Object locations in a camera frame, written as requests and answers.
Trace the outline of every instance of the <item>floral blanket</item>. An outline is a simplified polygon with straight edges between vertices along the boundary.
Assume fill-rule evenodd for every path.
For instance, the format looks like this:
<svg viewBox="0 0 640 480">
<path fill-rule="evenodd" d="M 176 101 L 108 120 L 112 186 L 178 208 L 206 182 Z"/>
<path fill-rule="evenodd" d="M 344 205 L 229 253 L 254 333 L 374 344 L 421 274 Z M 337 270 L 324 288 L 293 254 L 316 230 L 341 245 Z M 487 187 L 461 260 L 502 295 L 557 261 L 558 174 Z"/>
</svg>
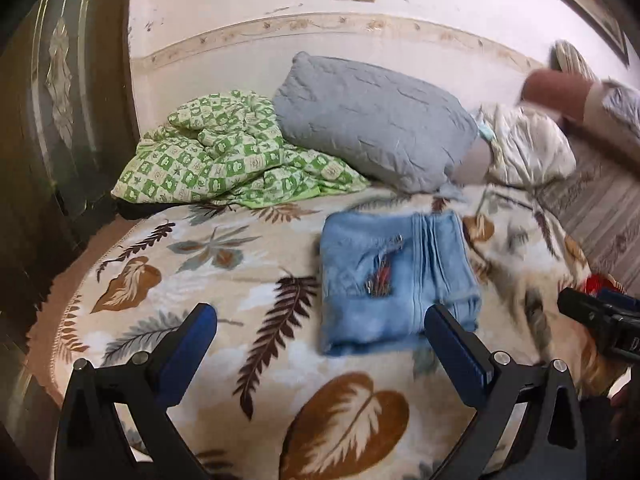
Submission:
<svg viewBox="0 0 640 480">
<path fill-rule="evenodd" d="M 65 311 L 50 373 L 61 393 L 79 357 L 95 366 L 150 351 L 198 303 L 215 306 L 215 339 L 180 405 L 176 428 L 212 478 L 428 478 L 474 411 L 431 351 L 326 358 L 318 238 L 327 215 L 451 209 L 464 225 L 482 290 L 478 336 L 534 364 L 562 358 L 582 392 L 620 369 L 562 316 L 558 290 L 590 274 L 580 247 L 526 193 L 467 187 L 462 200 L 370 188 L 260 210 L 186 205 L 132 229 L 97 262 Z M 491 466 L 522 417 L 514 411 Z M 125 411 L 130 443 L 143 442 Z"/>
</svg>

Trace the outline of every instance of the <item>green checkered blanket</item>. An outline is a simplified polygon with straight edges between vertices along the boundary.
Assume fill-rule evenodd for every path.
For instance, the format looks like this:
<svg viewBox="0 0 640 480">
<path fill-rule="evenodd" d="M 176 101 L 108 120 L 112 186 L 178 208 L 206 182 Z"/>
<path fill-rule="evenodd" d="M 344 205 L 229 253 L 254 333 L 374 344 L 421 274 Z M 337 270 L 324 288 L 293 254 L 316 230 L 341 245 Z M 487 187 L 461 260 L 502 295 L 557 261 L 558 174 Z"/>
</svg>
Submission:
<svg viewBox="0 0 640 480">
<path fill-rule="evenodd" d="M 368 185 L 339 158 L 285 142 L 266 97 L 233 91 L 189 101 L 145 133 L 111 194 L 260 208 Z"/>
</svg>

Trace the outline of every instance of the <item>blue towel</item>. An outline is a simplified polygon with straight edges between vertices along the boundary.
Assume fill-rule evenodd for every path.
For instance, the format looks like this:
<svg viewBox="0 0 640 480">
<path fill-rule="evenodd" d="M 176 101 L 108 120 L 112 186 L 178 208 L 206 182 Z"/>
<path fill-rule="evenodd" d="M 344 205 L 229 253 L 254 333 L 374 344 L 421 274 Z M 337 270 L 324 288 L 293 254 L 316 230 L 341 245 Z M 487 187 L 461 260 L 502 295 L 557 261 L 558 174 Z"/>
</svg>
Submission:
<svg viewBox="0 0 640 480">
<path fill-rule="evenodd" d="M 452 212 L 379 216 L 330 215 L 320 238 L 321 351 L 368 354 L 428 346 L 424 314 L 435 303 L 474 331 L 481 298 L 458 216 Z M 373 297 L 367 280 L 390 267 L 388 296 Z"/>
</svg>

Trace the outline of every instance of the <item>decorative carving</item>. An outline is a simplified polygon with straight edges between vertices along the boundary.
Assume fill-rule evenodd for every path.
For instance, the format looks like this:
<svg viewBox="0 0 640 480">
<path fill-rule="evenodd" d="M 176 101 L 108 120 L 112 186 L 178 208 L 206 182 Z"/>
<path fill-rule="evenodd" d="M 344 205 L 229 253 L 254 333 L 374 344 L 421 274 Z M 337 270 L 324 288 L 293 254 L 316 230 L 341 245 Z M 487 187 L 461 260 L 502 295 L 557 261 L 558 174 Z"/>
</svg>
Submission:
<svg viewBox="0 0 640 480">
<path fill-rule="evenodd" d="M 64 17 L 60 16 L 49 42 L 49 71 L 47 72 L 47 90 L 53 104 L 53 122 L 60 137 L 71 149 L 73 143 L 73 109 L 69 91 L 71 89 L 71 70 L 66 63 L 69 52 L 69 36 Z"/>
<path fill-rule="evenodd" d="M 141 75 L 181 59 L 233 44 L 298 34 L 335 33 L 439 43 L 448 48 L 477 52 L 523 73 L 529 73 L 532 68 L 543 67 L 542 63 L 527 58 L 500 43 L 437 23 L 385 14 L 344 15 L 317 12 L 269 16 L 209 30 L 158 50 L 149 56 L 132 58 L 131 68 L 134 74 Z"/>
</svg>

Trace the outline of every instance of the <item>white wall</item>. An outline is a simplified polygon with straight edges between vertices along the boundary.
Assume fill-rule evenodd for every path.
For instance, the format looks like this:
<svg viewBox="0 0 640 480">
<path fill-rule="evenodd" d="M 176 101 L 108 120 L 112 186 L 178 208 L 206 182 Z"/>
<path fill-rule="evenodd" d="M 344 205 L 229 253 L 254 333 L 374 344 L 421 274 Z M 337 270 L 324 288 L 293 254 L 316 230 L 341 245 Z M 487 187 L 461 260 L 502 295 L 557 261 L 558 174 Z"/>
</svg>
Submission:
<svg viewBox="0 0 640 480">
<path fill-rule="evenodd" d="M 308 12 L 380 13 L 439 23 L 496 41 L 545 64 L 552 45 L 560 39 L 569 40 L 600 77 L 612 77 L 640 87 L 640 59 L 630 45 L 630 65 L 626 67 L 597 32 L 561 0 L 376 0 L 375 3 L 347 0 L 131 0 L 129 46 L 132 66 L 136 60 L 150 59 L 154 53 L 171 44 L 209 30 L 270 16 Z M 401 46 L 398 41 L 394 47 L 392 38 L 386 39 L 384 47 L 381 43 L 336 40 L 330 42 L 331 47 L 325 48 L 322 44 L 328 45 L 326 40 L 313 42 L 307 37 L 303 40 L 301 36 L 297 40 L 271 38 L 264 41 L 270 42 L 270 57 L 261 52 L 265 43 L 256 41 L 253 46 L 235 44 L 217 52 L 203 52 L 194 59 L 183 59 L 173 66 L 158 68 L 153 74 L 134 71 L 134 94 L 141 129 L 161 121 L 170 111 L 169 106 L 180 104 L 205 88 L 210 92 L 225 90 L 227 86 L 247 88 L 253 85 L 256 90 L 273 92 L 277 86 L 275 81 L 278 78 L 282 80 L 286 74 L 286 71 L 284 74 L 280 72 L 282 67 L 288 66 L 291 53 L 304 48 L 313 54 L 377 62 L 433 82 L 446 80 L 449 70 L 450 78 L 455 78 L 449 84 L 453 89 L 486 85 L 487 88 L 493 86 L 495 90 L 504 84 L 510 88 L 511 100 L 517 97 L 511 76 L 506 75 L 504 81 L 500 77 L 479 80 L 488 75 L 486 69 L 481 69 L 484 61 L 479 58 L 475 64 L 462 63 L 468 73 L 460 73 L 451 64 L 460 65 L 460 62 L 450 56 L 444 56 L 439 62 L 433 58 L 421 58 L 420 51 L 413 49 L 412 57 L 406 58 L 406 46 Z M 278 68 L 269 77 L 257 78 L 252 73 L 256 63 L 247 62 L 247 57 L 254 57 L 253 61 L 259 58 L 259 70 L 268 70 L 270 59 Z M 432 75 L 430 70 L 437 70 L 438 74 Z M 520 75 L 518 83 L 523 80 Z M 480 100 L 482 94 L 478 91 L 475 96 L 470 96 L 469 102 Z M 494 94 L 501 96 L 504 92 Z"/>
<path fill-rule="evenodd" d="M 207 30 L 278 14 L 379 12 L 459 28 L 546 61 L 556 41 L 571 41 L 600 76 L 640 86 L 640 60 L 630 72 L 604 40 L 561 0 L 132 0 L 130 53 L 144 57 Z M 148 32 L 146 24 L 151 23 Z"/>
</svg>

